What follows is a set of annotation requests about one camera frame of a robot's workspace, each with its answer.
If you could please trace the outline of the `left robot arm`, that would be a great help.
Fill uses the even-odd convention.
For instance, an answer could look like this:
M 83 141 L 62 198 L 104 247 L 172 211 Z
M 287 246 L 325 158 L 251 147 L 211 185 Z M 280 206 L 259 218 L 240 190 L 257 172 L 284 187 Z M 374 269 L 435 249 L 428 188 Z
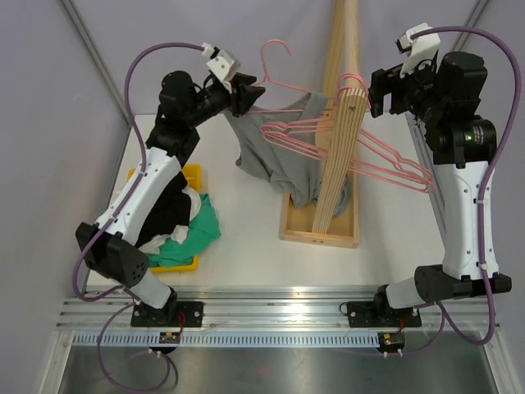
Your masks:
M 197 146 L 197 127 L 225 110 L 235 117 L 244 115 L 265 91 L 255 76 L 240 72 L 225 82 L 214 74 L 209 77 L 211 85 L 202 89 L 185 71 L 163 78 L 155 126 L 148 139 L 139 142 L 138 168 L 114 205 L 96 223 L 82 222 L 75 233 L 80 261 L 137 300 L 134 327 L 182 323 L 176 292 L 151 272 L 148 257 L 135 244 L 158 199 L 174 187 Z

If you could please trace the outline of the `white tank top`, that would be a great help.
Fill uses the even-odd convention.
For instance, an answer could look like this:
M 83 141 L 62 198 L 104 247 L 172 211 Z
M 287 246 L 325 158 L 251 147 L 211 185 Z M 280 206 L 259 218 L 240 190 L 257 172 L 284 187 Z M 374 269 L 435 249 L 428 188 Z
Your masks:
M 160 247 L 180 227 L 188 230 L 200 210 L 199 193 L 188 186 L 166 187 L 147 215 L 135 247 L 144 253 L 158 254 Z

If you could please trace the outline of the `grey tank top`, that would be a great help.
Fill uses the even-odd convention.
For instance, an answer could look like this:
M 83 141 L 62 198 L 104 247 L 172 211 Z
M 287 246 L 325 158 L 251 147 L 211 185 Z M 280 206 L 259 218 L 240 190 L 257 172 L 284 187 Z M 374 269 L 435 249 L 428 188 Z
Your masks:
M 250 176 L 267 181 L 283 192 L 290 193 L 297 208 L 316 204 L 321 192 L 322 169 L 320 162 L 299 153 L 267 142 L 260 131 L 268 121 L 309 120 L 322 115 L 327 97 L 319 94 L 305 94 L 292 103 L 284 112 L 264 112 L 252 107 L 242 117 L 233 117 L 225 111 L 224 116 L 240 146 L 240 156 L 235 165 Z

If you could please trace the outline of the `green tank top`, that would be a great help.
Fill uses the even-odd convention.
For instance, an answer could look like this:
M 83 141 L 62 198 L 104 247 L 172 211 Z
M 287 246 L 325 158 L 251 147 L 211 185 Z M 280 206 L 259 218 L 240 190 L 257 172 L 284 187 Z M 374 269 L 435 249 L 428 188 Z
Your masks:
M 168 238 L 156 254 L 147 254 L 150 268 L 174 268 L 190 265 L 193 258 L 204 252 L 221 236 L 216 210 L 209 194 L 200 194 L 201 208 L 189 222 L 189 230 L 182 243 Z

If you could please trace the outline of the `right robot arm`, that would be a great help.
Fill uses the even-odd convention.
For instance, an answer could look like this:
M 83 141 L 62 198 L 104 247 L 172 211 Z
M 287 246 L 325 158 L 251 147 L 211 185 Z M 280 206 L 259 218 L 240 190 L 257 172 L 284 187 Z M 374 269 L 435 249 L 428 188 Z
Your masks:
M 425 59 L 404 73 L 401 66 L 372 73 L 372 116 L 410 112 L 425 127 L 445 203 L 442 263 L 419 266 L 413 277 L 378 287 L 371 301 L 348 301 L 352 328 L 418 328 L 419 310 L 437 301 L 508 293 L 511 277 L 500 272 L 491 241 L 491 165 L 494 125 L 477 115 L 488 77 L 478 55 L 452 52 Z

